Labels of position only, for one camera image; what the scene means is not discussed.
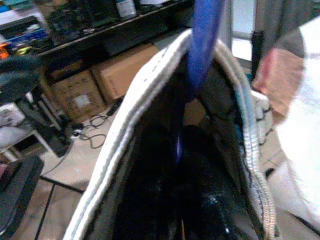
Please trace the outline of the white jeans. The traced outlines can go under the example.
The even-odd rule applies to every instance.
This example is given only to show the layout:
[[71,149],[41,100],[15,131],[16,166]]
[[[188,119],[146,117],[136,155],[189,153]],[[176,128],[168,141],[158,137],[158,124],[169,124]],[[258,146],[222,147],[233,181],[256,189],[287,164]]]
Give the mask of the white jeans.
[[[175,163],[174,154],[177,97],[187,79],[191,38],[192,29],[183,31],[135,75],[63,240],[117,240],[118,207],[139,154],[141,135],[151,125],[162,125],[171,134],[178,240],[197,240],[188,235],[183,220],[182,202],[189,188],[182,179],[183,156]],[[254,95],[240,64],[221,40],[215,43],[203,87],[185,105],[182,139],[188,125],[209,134],[222,155],[238,192],[239,206],[233,220],[239,240],[276,240],[275,205],[259,167],[260,139],[272,125],[268,99]]]

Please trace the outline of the black shelf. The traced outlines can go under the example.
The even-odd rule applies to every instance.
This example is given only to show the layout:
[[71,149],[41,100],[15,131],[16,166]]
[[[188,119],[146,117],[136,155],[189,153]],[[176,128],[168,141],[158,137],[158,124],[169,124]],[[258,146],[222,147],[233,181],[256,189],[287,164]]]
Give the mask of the black shelf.
[[195,0],[168,0],[140,5],[136,13],[121,17],[116,0],[67,0],[42,8],[47,29],[42,40],[27,41],[27,53],[0,60],[0,76],[26,73],[32,79],[45,68],[52,82],[99,63],[178,26],[177,16],[192,9]]

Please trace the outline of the black upright device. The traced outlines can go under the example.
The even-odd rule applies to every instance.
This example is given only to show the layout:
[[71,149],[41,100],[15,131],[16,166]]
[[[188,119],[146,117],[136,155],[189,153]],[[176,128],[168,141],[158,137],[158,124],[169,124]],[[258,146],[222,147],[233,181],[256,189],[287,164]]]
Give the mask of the black upright device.
[[259,66],[259,62],[262,56],[262,50],[264,45],[264,31],[254,31],[251,38],[252,43],[252,55],[251,55],[251,77],[256,77],[256,72]]

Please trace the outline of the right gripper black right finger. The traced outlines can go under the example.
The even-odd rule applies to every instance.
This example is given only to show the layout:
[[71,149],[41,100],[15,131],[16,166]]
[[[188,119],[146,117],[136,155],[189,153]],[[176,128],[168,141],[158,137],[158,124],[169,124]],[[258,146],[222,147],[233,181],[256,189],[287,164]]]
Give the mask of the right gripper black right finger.
[[233,217],[240,205],[215,141],[196,125],[183,129],[181,178],[188,191],[182,215],[188,235],[196,240],[240,240]]

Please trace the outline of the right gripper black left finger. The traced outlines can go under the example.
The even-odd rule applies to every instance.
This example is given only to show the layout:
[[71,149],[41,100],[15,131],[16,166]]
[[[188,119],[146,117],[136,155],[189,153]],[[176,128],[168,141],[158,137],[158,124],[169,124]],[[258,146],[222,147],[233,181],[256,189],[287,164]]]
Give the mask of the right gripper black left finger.
[[117,240],[178,240],[172,136],[160,124],[141,135],[137,159],[117,209]]

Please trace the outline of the printed cardboard box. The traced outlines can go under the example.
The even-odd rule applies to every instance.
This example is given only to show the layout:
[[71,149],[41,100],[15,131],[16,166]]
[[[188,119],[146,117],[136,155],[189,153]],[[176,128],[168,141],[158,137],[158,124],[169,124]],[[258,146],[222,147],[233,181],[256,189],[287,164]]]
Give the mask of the printed cardboard box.
[[74,122],[81,123],[106,109],[89,70],[59,81],[51,88],[59,104]]

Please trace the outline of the purple plastic hanger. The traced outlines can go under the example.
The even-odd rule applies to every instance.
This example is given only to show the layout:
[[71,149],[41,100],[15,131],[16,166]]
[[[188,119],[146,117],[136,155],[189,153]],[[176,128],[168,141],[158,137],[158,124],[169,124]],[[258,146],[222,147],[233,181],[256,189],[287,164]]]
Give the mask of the purple plastic hanger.
[[203,87],[213,60],[225,0],[195,0],[190,47],[186,60],[186,80],[176,99],[178,121],[174,127],[174,159],[183,158],[183,117],[186,103],[191,102]]

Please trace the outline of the white bottle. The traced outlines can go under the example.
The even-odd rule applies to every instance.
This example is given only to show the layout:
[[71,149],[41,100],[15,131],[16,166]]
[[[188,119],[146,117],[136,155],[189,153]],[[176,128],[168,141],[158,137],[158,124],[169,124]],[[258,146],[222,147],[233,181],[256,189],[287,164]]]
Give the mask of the white bottle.
[[133,0],[115,0],[118,13],[121,18],[136,15],[135,3]]

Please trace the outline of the white-framed glass door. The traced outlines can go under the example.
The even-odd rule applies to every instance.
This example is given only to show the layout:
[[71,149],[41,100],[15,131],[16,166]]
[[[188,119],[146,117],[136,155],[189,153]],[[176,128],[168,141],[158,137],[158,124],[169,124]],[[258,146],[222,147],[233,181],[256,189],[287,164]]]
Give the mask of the white-framed glass door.
[[252,60],[252,34],[255,27],[256,0],[232,0],[232,54]]

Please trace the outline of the white hanging shirt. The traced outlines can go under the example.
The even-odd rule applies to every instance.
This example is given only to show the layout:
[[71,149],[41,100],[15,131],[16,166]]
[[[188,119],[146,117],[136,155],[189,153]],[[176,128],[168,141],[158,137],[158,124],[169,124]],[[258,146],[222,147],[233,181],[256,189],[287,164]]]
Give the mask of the white hanging shirt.
[[253,87],[280,117],[285,160],[268,179],[275,204],[320,231],[320,16],[277,40]]

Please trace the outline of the plain cardboard box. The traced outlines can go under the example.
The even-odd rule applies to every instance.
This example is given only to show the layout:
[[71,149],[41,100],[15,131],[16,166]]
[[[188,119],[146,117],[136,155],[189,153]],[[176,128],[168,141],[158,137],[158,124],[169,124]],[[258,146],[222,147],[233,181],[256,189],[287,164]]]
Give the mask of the plain cardboard box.
[[151,43],[141,44],[91,68],[107,104],[126,94],[137,72],[158,51]]

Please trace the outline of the grey curtain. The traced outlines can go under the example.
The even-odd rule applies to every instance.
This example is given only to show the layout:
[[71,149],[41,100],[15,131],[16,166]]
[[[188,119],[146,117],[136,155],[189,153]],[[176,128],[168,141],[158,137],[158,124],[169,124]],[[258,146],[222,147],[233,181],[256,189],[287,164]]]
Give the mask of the grey curtain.
[[313,0],[266,0],[262,54],[265,55],[278,38],[311,20],[312,11]]

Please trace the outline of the black power strip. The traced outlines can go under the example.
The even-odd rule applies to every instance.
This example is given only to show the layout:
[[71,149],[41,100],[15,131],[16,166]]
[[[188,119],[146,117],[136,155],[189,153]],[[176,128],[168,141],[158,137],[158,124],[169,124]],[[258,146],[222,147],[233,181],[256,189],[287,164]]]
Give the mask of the black power strip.
[[110,117],[112,116],[116,111],[117,109],[120,107],[120,105],[122,104],[123,102],[123,98],[119,98],[117,99],[113,105],[111,106],[111,108],[108,110],[108,112],[106,113],[106,116]]

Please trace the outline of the black office chair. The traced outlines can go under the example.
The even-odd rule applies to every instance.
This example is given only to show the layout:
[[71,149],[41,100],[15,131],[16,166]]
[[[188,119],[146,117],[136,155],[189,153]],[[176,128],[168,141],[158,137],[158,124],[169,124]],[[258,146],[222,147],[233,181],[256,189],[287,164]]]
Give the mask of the black office chair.
[[0,164],[0,240],[8,240],[18,229],[43,167],[38,156]]

